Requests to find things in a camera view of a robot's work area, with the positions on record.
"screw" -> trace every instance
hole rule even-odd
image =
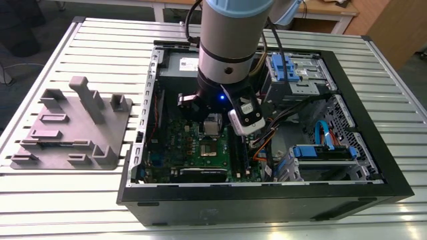
[[[231,67],[226,67],[224,73],[226,74],[232,74],[234,73],[234,69]]]

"open computer tower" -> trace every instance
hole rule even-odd
[[[220,114],[185,120],[177,97],[198,88],[198,48],[155,42],[117,193],[144,225],[336,220],[414,195],[335,54],[284,52],[286,63],[270,49],[250,82],[267,127],[299,109],[259,150],[262,132],[236,136]]]

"gray floor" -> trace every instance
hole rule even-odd
[[[67,10],[60,12],[52,1],[40,2],[47,23],[33,28],[33,33],[41,45],[41,51],[36,55],[25,58],[13,57],[5,48],[0,45],[0,63],[11,66],[20,63],[44,64],[55,50],[55,47],[65,33],[75,16],[85,16],[92,18],[123,19],[153,21],[153,10],[148,7],[99,5],[87,3],[67,3]],[[183,21],[185,18],[184,10],[164,10],[164,18],[167,22]],[[200,12],[196,11],[191,23],[200,23]],[[39,66],[17,66],[8,70],[13,77],[15,84],[5,86],[0,84],[0,133],[13,116],[25,94],[32,87],[37,78],[41,67]],[[406,84],[412,90],[420,103],[427,107],[427,61],[419,59],[415,55],[407,62],[406,66],[398,72]]]

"motherboard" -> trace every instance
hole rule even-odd
[[[168,121],[164,133],[164,148],[149,151],[149,164],[140,170],[148,182],[262,181],[260,166],[258,163],[250,166],[248,154],[242,154],[248,151],[250,137],[239,144],[231,140],[236,137],[231,128],[224,127],[219,134],[207,135],[203,124],[179,118]]]

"aluminum slotted table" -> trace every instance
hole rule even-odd
[[[192,25],[191,34],[200,33]],[[135,137],[153,40],[184,41],[175,23],[76,17],[0,137],[0,238],[59,239],[414,239],[427,236],[427,114],[367,38],[279,32],[287,48],[334,51],[400,166],[415,196],[339,221],[144,227],[116,205],[124,155]],[[267,42],[276,47],[272,33]],[[87,76],[101,97],[133,101],[119,167],[109,171],[13,170],[17,141],[43,107],[45,88],[67,96],[72,76]]]

